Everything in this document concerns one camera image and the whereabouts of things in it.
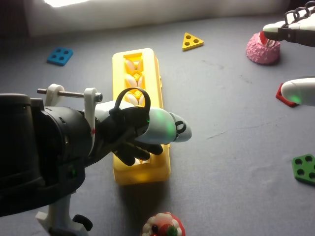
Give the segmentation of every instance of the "white backdrop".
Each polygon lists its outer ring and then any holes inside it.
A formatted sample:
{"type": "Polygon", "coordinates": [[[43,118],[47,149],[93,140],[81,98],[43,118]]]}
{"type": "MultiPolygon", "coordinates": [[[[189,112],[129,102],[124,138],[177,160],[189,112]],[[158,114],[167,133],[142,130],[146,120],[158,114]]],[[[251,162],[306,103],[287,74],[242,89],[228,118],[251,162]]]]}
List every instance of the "white backdrop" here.
{"type": "Polygon", "coordinates": [[[30,34],[43,35],[160,24],[205,17],[271,14],[289,0],[89,0],[52,7],[24,0],[30,34]]]}

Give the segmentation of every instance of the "yellow tray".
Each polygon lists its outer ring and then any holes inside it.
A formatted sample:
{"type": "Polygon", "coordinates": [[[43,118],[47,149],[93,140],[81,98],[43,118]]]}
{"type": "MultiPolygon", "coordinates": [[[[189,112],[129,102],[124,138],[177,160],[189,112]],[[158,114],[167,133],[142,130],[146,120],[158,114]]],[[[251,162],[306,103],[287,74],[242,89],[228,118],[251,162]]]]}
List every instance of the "yellow tray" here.
{"type": "MultiPolygon", "coordinates": [[[[113,99],[116,100],[119,93],[130,87],[126,76],[130,70],[126,62],[132,61],[137,67],[142,62],[139,73],[134,75],[139,78],[143,75],[143,88],[150,96],[151,106],[163,109],[162,99],[162,81],[159,75],[158,59],[150,48],[134,51],[116,53],[113,55],[113,99]]],[[[148,163],[140,163],[133,166],[125,165],[118,157],[114,155],[114,177],[118,184],[136,184],[146,182],[165,181],[171,174],[171,165],[169,159],[170,145],[162,145],[163,153],[159,156],[151,154],[148,163]]]]}

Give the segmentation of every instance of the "black cylindrical housing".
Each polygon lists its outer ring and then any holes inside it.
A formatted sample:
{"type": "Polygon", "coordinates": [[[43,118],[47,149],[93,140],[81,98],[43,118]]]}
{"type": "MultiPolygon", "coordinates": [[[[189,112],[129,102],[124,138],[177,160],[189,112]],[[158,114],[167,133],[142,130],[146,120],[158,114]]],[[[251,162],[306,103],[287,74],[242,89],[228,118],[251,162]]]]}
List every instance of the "black cylindrical housing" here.
{"type": "Polygon", "coordinates": [[[0,194],[41,182],[31,112],[23,94],[0,94],[0,194]]]}

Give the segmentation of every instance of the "pink toy cake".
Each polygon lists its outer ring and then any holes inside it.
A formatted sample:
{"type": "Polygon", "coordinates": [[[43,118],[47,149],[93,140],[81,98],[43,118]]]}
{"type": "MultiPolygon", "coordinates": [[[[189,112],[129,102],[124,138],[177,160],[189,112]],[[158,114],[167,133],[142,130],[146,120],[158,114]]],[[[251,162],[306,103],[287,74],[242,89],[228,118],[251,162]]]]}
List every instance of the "pink toy cake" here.
{"type": "Polygon", "coordinates": [[[272,64],[280,57],[280,43],[268,40],[263,32],[256,33],[247,44],[246,54],[258,64],[272,64]]]}
{"type": "Polygon", "coordinates": [[[180,219],[166,212],[149,218],[140,236],[186,236],[186,234],[180,219]]]}

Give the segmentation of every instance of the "red block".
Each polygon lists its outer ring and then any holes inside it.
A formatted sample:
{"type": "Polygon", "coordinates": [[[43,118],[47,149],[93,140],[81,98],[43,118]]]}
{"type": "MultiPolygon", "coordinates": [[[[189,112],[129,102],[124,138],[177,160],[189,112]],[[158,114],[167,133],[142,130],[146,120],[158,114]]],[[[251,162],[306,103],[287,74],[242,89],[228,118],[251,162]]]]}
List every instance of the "red block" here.
{"type": "Polygon", "coordinates": [[[296,107],[298,104],[295,102],[290,102],[288,100],[286,100],[282,94],[281,94],[281,87],[282,87],[283,83],[280,85],[278,92],[276,94],[276,98],[279,99],[281,102],[283,102],[284,104],[288,105],[289,107],[296,107]]]}

